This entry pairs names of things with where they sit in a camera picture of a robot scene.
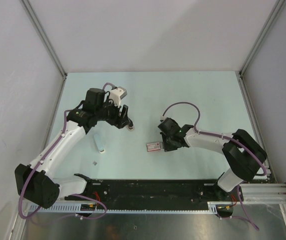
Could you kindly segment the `red staple box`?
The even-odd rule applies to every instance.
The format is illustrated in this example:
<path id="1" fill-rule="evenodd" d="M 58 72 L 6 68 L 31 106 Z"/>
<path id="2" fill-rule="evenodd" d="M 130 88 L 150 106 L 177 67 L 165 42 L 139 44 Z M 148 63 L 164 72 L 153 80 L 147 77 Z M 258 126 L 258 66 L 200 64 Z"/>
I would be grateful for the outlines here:
<path id="1" fill-rule="evenodd" d="M 160 151 L 163 149 L 163 143 L 162 142 L 152 142 L 148 143 L 146 145 L 147 151 L 148 152 L 155 152 L 155 151 Z"/>

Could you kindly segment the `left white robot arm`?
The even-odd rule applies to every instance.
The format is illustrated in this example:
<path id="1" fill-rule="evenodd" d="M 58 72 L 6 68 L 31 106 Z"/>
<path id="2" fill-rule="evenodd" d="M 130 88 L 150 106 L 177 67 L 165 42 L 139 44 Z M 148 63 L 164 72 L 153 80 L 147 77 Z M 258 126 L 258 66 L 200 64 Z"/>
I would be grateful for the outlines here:
<path id="1" fill-rule="evenodd" d="M 90 88 L 77 107 L 64 112 L 64 125 L 53 141 L 28 165 L 20 164 L 15 169 L 20 205 L 27 199 L 48 209 L 56 200 L 74 194 L 83 200 L 92 196 L 93 187 L 78 173 L 55 178 L 55 172 L 69 151 L 98 122 L 107 122 L 118 129 L 133 129 L 128 106 L 121 105 L 126 95 L 122 87 L 109 91 Z"/>

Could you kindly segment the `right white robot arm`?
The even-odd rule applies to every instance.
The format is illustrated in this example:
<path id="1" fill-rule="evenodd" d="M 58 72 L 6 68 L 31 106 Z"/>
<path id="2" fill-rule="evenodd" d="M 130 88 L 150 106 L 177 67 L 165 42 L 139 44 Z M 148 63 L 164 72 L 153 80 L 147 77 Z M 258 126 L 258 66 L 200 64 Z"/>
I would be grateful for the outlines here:
<path id="1" fill-rule="evenodd" d="M 175 151 L 179 148 L 202 148 L 225 156 L 229 169 L 211 187 L 214 196 L 224 201 L 242 182 L 253 180 L 255 176 L 266 176 L 263 165 L 267 159 L 265 150 L 243 129 L 223 134 L 197 130 L 194 125 L 180 127 L 172 118 L 164 118 L 158 125 L 161 142 L 148 143 L 148 152 Z"/>

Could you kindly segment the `beige black stapler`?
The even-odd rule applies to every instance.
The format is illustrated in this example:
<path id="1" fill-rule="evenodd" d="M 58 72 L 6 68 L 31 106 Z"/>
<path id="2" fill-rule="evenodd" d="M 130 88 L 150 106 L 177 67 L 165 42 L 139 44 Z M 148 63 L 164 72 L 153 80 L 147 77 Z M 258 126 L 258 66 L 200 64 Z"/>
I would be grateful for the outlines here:
<path id="1" fill-rule="evenodd" d="M 129 123 L 126 125 L 126 128 L 127 128 L 127 130 L 129 130 L 129 131 L 133 131 L 133 130 L 135 129 L 133 122 L 132 122 L 132 121 L 129 122 Z"/>

